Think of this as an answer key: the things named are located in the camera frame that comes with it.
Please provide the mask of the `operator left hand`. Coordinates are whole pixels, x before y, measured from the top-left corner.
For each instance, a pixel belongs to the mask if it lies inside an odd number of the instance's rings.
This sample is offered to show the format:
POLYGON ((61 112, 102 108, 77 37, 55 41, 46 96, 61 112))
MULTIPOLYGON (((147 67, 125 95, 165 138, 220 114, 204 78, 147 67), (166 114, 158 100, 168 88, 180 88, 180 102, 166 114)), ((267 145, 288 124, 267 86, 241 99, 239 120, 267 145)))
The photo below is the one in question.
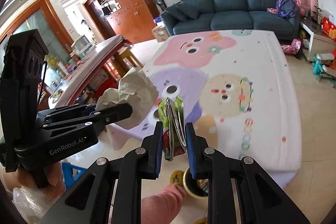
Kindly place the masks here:
MULTIPOLYGON (((61 162, 46 167, 45 173, 49 185, 41 191, 50 199, 59 198, 66 191, 61 162)), ((14 188, 21 188, 22 186, 37 188, 31 174, 20 167, 15 172, 6 173, 5 168, 1 166, 1 182, 10 193, 13 192, 14 188)))

